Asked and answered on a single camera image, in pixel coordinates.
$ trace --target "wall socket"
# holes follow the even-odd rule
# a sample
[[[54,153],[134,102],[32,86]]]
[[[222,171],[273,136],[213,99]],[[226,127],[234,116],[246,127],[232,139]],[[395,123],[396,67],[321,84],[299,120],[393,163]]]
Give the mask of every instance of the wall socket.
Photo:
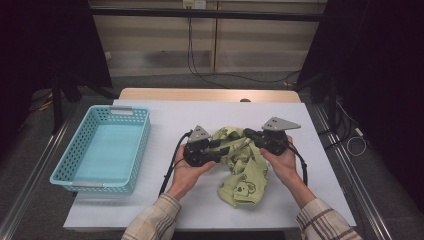
[[[183,9],[206,9],[206,0],[183,0]]]

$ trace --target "plaid shirt sleeve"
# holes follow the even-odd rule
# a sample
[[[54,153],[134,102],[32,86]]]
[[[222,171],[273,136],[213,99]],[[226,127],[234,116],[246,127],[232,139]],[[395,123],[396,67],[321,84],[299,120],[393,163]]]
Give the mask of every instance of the plaid shirt sleeve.
[[[320,199],[309,202],[296,222],[302,239],[362,239],[338,212]]]
[[[181,205],[171,195],[160,195],[153,206],[141,212],[130,223],[122,240],[171,239],[180,209]]]

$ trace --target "teal plastic basket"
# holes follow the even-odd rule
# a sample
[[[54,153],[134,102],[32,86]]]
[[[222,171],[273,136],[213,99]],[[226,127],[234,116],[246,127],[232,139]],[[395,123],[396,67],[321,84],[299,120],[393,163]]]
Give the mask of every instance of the teal plastic basket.
[[[73,192],[133,193],[149,132],[146,108],[90,107],[50,182]]]

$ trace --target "gray carpet floor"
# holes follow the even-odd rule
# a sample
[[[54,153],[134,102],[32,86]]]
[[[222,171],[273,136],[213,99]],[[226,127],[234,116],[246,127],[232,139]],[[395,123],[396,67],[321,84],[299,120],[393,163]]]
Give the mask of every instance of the gray carpet floor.
[[[204,79],[191,74],[120,77],[113,79],[114,88],[110,91],[119,94],[126,87],[222,88],[223,86],[230,89],[281,90],[286,89],[287,85],[293,85],[296,80],[296,75],[287,81],[283,80],[287,76],[287,72],[240,73],[237,75],[243,75],[255,79],[255,81],[229,75],[209,76],[204,77]],[[73,107],[76,109],[75,113],[69,120],[69,127],[63,136],[62,144],[59,144],[55,149],[51,162],[47,164],[45,171],[41,174],[40,181],[31,196],[31,201],[26,206],[22,218],[19,218],[17,228],[14,229],[12,239],[120,239],[123,233],[122,230],[79,233],[62,228],[74,196],[62,187],[51,185],[49,183],[50,174],[67,146],[65,143],[68,143],[72,138],[87,109],[92,105],[112,103],[111,99],[107,99],[88,88],[81,87],[80,91],[83,97],[79,103],[69,103],[66,98],[63,99],[64,115],[66,116],[68,109]],[[44,93],[45,91],[39,91],[35,95],[41,96]],[[316,104],[310,101],[309,89],[305,89],[299,95],[308,108],[317,133],[321,132],[324,128],[315,111]],[[37,108],[39,104],[39,102],[35,102],[32,108]],[[344,121],[346,124],[349,123],[346,117],[344,117]],[[12,147],[5,159],[1,161],[0,221],[4,222],[9,211],[14,207],[20,190],[25,186],[28,177],[49,143],[52,127],[52,107],[44,111],[33,111],[26,119],[18,136],[13,140]],[[343,135],[344,131],[347,130],[347,127],[340,125],[339,134]],[[353,129],[351,129],[349,135],[354,136]],[[326,134],[321,135],[321,141],[323,147],[330,144]],[[326,150],[326,153],[340,185],[346,192],[346,199],[358,225],[355,230],[365,239],[378,239],[368,221],[368,216],[362,210],[361,204],[354,194],[349,178],[340,161],[337,160],[334,149],[330,147]],[[387,171],[384,159],[380,157],[378,152],[369,147],[361,156],[352,157],[352,162],[393,239],[424,239],[423,214],[417,210],[403,187]],[[300,234],[297,229],[290,229],[284,232],[249,233],[177,232],[174,235],[174,239],[284,239],[284,237],[286,239],[300,239]]]

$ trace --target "crumpled green garment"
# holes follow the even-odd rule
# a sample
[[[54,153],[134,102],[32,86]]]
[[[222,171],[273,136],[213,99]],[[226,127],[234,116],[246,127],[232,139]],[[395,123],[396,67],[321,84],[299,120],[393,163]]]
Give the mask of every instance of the crumpled green garment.
[[[215,132],[211,140],[221,140],[217,150],[229,146],[221,163],[228,166],[231,176],[218,189],[219,197],[237,207],[239,204],[257,204],[268,183],[268,166],[255,143],[244,135],[243,129],[223,127]]]

